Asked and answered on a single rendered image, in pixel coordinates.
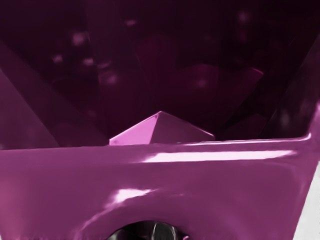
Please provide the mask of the magenta faceted mug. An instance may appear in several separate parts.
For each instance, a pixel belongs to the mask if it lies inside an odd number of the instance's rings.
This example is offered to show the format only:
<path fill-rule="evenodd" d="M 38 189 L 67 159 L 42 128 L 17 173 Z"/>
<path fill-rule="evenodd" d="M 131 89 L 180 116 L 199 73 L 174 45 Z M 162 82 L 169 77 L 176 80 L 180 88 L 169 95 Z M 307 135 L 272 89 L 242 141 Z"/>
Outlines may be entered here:
<path fill-rule="evenodd" d="M 320 0 L 0 0 L 0 240 L 320 240 Z"/>

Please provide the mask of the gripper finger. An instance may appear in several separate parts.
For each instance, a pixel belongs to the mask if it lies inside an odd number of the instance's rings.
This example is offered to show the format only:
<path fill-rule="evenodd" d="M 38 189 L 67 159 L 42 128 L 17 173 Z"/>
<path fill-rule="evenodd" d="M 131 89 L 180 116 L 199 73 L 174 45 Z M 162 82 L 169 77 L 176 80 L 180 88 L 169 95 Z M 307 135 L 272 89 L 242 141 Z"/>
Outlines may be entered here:
<path fill-rule="evenodd" d="M 168 223 L 146 220 L 125 225 L 107 240 L 191 240 L 191 237 Z"/>

